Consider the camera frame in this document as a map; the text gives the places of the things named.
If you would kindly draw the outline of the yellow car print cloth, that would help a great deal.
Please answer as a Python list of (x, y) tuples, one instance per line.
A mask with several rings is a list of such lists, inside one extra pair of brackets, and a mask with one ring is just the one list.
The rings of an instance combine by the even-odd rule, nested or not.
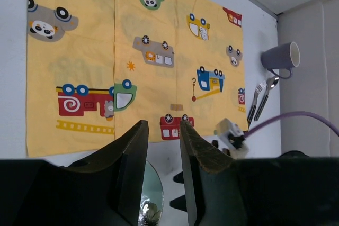
[(29, 157), (99, 149), (136, 122), (247, 130), (242, 15), (211, 0), (28, 0)]

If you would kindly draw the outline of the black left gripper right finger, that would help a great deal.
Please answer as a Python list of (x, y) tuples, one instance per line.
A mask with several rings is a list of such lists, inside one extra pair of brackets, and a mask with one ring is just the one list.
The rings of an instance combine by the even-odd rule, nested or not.
[(338, 159), (235, 160), (188, 123), (180, 147), (189, 225), (338, 225)]

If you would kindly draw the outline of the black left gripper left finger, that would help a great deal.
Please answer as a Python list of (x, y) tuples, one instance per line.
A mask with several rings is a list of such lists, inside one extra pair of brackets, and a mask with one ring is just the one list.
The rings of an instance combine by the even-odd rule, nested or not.
[(137, 225), (149, 127), (73, 162), (1, 160), (1, 225)]

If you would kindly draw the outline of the green floral plate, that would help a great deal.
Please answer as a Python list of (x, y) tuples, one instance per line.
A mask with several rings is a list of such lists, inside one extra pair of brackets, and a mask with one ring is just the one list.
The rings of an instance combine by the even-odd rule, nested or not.
[(151, 163), (146, 161), (138, 225), (159, 225), (163, 212), (163, 206), (164, 192), (161, 179)]

